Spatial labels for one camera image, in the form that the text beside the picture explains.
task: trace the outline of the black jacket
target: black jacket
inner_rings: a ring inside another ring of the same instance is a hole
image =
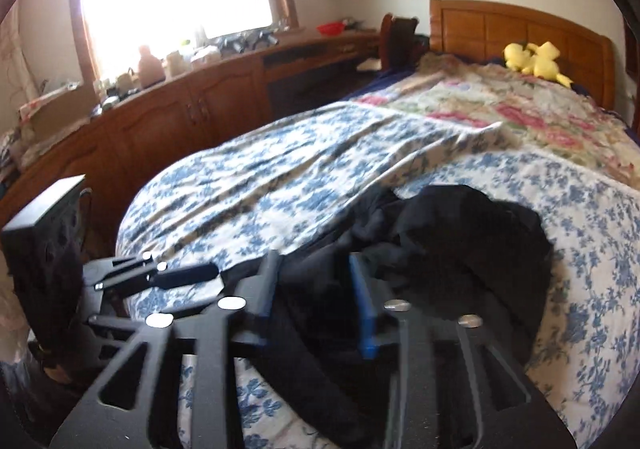
[[[552,246],[539,216],[467,186],[428,186],[401,200],[364,193],[337,225],[284,257],[270,342],[253,361],[274,390],[343,448],[370,447],[384,429],[388,375],[358,352],[348,255],[428,315],[476,314],[525,364],[542,319]],[[260,259],[222,273],[225,293]]]

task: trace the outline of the red bowl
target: red bowl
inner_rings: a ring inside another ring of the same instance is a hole
[[[340,35],[344,32],[345,24],[343,22],[335,22],[328,24],[321,24],[316,30],[318,30],[322,35],[326,36],[336,36]]]

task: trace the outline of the cabinet door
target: cabinet door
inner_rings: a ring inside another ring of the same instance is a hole
[[[174,80],[113,110],[110,140],[135,190],[199,150],[199,115],[183,80]]]
[[[260,57],[239,57],[190,77],[202,122],[203,148],[257,129],[271,120]]]
[[[63,140],[18,178],[1,201],[3,224],[60,178],[78,175],[93,191],[85,248],[91,257],[113,255],[131,189],[99,121]]]

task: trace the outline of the bed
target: bed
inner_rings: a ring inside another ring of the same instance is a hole
[[[640,148],[604,109],[614,101],[610,41],[520,7],[432,0],[431,48],[415,74],[376,92],[267,125],[174,164],[143,188],[117,254],[153,251],[171,267],[220,269],[291,252],[330,227],[372,184],[402,197],[468,184],[532,207],[553,242],[553,281],[530,378],[578,447],[602,433],[640,369]],[[495,64],[505,44],[553,41],[593,98]],[[457,54],[465,60],[455,57]],[[146,291],[134,318],[206,299],[221,284]],[[184,361],[180,437],[190,443]],[[245,445],[330,448],[249,361],[236,360]]]

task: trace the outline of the drawer handle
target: drawer handle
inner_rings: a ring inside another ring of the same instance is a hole
[[[200,99],[198,101],[198,106],[200,107],[200,112],[205,120],[209,120],[209,109],[207,109],[207,105],[204,103],[204,100]]]
[[[196,120],[195,115],[193,114],[193,106],[191,105],[191,103],[187,104],[187,113],[189,113],[191,124],[196,125],[198,122]]]

